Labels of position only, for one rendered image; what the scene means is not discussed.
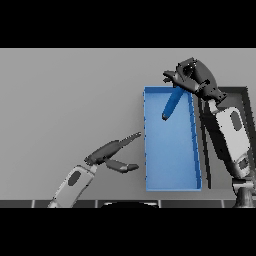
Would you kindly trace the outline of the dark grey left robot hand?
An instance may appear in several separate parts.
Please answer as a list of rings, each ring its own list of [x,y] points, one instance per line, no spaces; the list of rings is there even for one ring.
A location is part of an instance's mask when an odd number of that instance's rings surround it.
[[[105,145],[101,146],[90,155],[88,155],[84,161],[89,166],[106,164],[106,167],[117,171],[119,173],[127,173],[139,168],[137,164],[126,164],[117,160],[113,160],[112,157],[122,148],[127,146],[136,138],[140,137],[141,133],[137,132],[122,140],[113,140]]]

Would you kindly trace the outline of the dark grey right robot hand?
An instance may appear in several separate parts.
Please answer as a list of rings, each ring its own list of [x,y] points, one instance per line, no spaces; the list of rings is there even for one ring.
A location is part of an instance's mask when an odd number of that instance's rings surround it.
[[[178,63],[175,71],[164,71],[163,75],[164,82],[172,82],[204,101],[214,100],[219,104],[227,97],[218,89],[216,79],[207,66],[193,57]]]

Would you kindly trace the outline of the blue pipe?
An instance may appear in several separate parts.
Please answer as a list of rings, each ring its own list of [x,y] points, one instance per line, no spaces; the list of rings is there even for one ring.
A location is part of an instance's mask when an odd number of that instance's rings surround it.
[[[166,121],[174,112],[177,104],[179,103],[182,95],[184,93],[184,90],[181,87],[175,87],[172,90],[172,93],[165,105],[165,108],[162,112],[162,119]]]

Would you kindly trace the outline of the dark grey bin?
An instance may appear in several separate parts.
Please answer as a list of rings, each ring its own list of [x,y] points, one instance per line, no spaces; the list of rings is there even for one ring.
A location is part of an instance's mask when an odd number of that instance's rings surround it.
[[[221,91],[228,94],[227,99],[221,104],[221,107],[235,106],[239,109],[242,120],[245,125],[246,133],[248,135],[251,149],[249,150],[250,167],[256,167],[256,130],[251,109],[251,102],[247,87],[221,87]],[[231,176],[227,172],[224,163],[217,157],[210,135],[205,127],[203,121],[203,114],[205,112],[205,102],[198,100],[198,131],[200,136],[200,158],[204,160],[202,164],[202,176],[205,178],[208,189],[230,189]]]

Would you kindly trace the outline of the blue bin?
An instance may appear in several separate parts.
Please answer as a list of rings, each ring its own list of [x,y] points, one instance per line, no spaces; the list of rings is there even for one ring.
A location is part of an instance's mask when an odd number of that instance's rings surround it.
[[[144,87],[144,153],[147,191],[202,188],[193,97],[184,92],[171,116],[162,112],[174,88]]]

